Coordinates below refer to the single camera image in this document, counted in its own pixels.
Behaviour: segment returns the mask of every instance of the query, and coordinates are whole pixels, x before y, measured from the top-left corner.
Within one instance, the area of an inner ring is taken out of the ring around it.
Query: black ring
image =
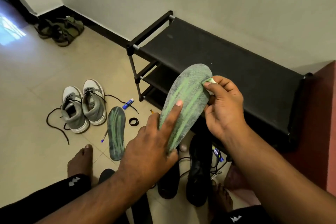
[[[131,125],[131,126],[138,126],[139,125],[139,120],[137,118],[131,118],[129,119],[128,123]]]

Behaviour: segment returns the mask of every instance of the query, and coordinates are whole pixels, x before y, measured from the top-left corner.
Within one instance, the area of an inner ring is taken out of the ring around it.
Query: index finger
[[[163,122],[161,129],[159,130],[160,138],[163,141],[164,145],[168,144],[169,137],[175,127],[176,121],[179,118],[182,108],[182,100],[177,101],[171,109],[170,113],[168,114],[167,118]]]
[[[228,78],[225,78],[220,75],[214,75],[212,77],[216,83],[222,86],[227,92],[230,91],[239,91],[238,87]]]

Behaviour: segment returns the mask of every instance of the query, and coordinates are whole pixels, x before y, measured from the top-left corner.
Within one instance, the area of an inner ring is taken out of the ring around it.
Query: hand
[[[247,126],[244,119],[243,95],[237,86],[222,76],[212,77],[216,83],[206,82],[204,87],[215,95],[205,107],[205,119],[210,132],[225,142],[227,132]]]
[[[140,128],[138,135],[126,147],[117,173],[122,173],[127,181],[132,181],[142,194],[179,159],[176,149],[167,155],[167,144],[182,107],[183,103],[179,100],[160,130],[158,130],[160,115],[154,113],[149,116],[147,125]]]

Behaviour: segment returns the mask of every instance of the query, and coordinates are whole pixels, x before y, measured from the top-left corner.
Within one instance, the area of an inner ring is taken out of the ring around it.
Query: white shoe sole
[[[103,94],[103,99],[105,100],[105,92],[104,92],[103,87],[100,85],[100,83],[97,82],[94,79],[89,79],[89,80],[95,81],[99,85],[99,87],[101,88],[101,93]],[[106,121],[106,117],[107,117],[106,106],[105,106],[105,102],[104,102],[104,113],[103,113],[103,116],[99,120],[97,120],[97,121],[90,121],[90,123],[92,125],[94,125],[94,126],[99,126],[99,125],[103,124]]]
[[[85,132],[90,126],[90,122],[88,119],[85,119],[84,125],[81,126],[80,128],[77,129],[71,129],[72,132],[74,132],[75,134],[80,134]]]

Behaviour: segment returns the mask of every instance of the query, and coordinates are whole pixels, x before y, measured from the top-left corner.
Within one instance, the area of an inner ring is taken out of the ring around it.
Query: person's right hand
[[[216,83],[206,82],[204,87],[215,95],[205,107],[205,119],[210,132],[225,142],[228,132],[239,130],[246,125],[243,109],[243,95],[237,86],[222,76],[212,77]]]

